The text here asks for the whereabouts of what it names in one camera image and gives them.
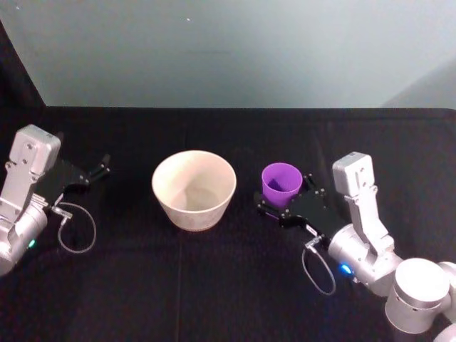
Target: plastic cup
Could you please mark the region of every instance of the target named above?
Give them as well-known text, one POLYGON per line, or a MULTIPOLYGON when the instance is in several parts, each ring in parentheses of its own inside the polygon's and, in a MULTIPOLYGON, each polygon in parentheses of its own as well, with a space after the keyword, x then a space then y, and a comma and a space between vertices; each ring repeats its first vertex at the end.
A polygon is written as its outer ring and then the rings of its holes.
POLYGON ((214 153, 189 150, 163 160, 152 190, 171 222, 199 232, 216 225, 236 189, 233 167, 214 153))
POLYGON ((263 196, 273 205, 285 207, 298 194, 302 186, 302 174, 293 165, 275 162, 266 166, 261 174, 263 196))

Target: purple cup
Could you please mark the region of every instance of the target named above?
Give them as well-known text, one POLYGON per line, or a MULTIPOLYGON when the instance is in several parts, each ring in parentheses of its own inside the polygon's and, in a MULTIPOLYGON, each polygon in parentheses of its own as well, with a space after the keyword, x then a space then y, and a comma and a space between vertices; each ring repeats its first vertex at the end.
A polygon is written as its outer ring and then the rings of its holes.
POLYGON ((273 205, 285 207, 302 186, 302 174, 293 165, 275 162, 261 174, 263 196, 273 205))

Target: black tablecloth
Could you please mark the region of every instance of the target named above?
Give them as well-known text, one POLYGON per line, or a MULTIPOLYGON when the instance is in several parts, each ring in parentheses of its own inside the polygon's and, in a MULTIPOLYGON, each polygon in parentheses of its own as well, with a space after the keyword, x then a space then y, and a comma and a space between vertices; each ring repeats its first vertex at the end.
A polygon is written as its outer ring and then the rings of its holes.
POLYGON ((60 156, 87 170, 109 152, 113 173, 70 198, 98 223, 93 250, 63 251, 51 220, 0 279, 1 341, 429 341, 447 325, 440 317, 421 336, 399 334, 384 300, 338 272, 336 294, 320 295, 301 266, 308 236, 259 217, 252 195, 266 165, 289 162, 312 172, 348 219, 331 166, 364 152, 373 157, 380 218, 396 252, 455 261, 453 111, 2 110, 5 162, 14 133, 29 123, 63 131, 60 156), (150 185, 160 161, 187 149, 221 155, 238 178, 222 221, 197 234, 168 221, 150 185))

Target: light blue wall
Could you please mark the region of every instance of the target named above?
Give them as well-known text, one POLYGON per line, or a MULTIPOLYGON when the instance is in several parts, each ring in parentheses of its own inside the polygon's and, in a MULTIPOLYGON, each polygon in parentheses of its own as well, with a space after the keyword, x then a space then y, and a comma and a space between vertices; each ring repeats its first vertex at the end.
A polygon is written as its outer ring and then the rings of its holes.
POLYGON ((2 0, 0 19, 47 105, 401 105, 456 58, 454 0, 2 0))

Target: cable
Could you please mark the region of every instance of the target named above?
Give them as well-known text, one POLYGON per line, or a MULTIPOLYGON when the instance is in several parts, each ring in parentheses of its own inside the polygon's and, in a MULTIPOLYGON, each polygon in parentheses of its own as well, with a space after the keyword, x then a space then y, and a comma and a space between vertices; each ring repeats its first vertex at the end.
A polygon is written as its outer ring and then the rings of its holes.
POLYGON ((336 292, 336 280, 334 279, 334 274, 331 271, 331 269, 329 268, 329 266, 326 263, 325 259, 323 259, 323 257, 320 255, 320 253, 313 246, 309 247, 309 249, 314 254, 316 254, 316 256, 321 260, 321 262, 325 266, 326 270, 328 271, 329 276, 331 277, 331 281, 333 282, 332 290, 330 292, 326 292, 326 291, 322 290, 321 287, 318 286, 318 284, 315 282, 314 278, 311 276, 311 274, 310 274, 310 272, 309 272, 309 270, 307 269, 307 266, 306 266, 306 250, 307 250, 307 247, 304 247, 304 249, 302 250, 302 256, 301 256, 302 267, 304 268, 304 272, 306 272, 307 277, 311 280, 312 284, 316 287, 317 290, 319 290, 322 294, 324 294, 326 296, 331 296, 331 295, 333 295, 336 292))
POLYGON ((60 228, 58 229, 58 233, 57 233, 57 238, 58 238, 58 242, 60 243, 60 245, 68 252, 70 253, 74 253, 74 254, 82 254, 82 253, 86 253, 88 252, 89 250, 92 249, 93 245, 95 244, 95 241, 97 239, 97 225, 95 223, 95 220, 93 219, 92 215, 90 214, 90 212, 88 212, 88 210, 80 205, 77 205, 77 204, 74 204, 74 203, 70 203, 70 202, 59 202, 59 205, 68 205, 69 207, 74 207, 74 208, 77 208, 77 209, 80 209, 82 210, 83 212, 85 212, 88 216, 88 218, 91 220, 92 222, 92 225, 93 225, 93 239, 92 239, 92 242, 90 243, 90 245, 85 248, 85 249, 81 249, 81 250, 75 250, 75 249, 71 249, 70 247, 66 246, 63 241, 62 241, 62 230, 63 230, 63 227, 66 223, 66 219, 63 219, 62 220, 62 223, 60 225, 60 228))

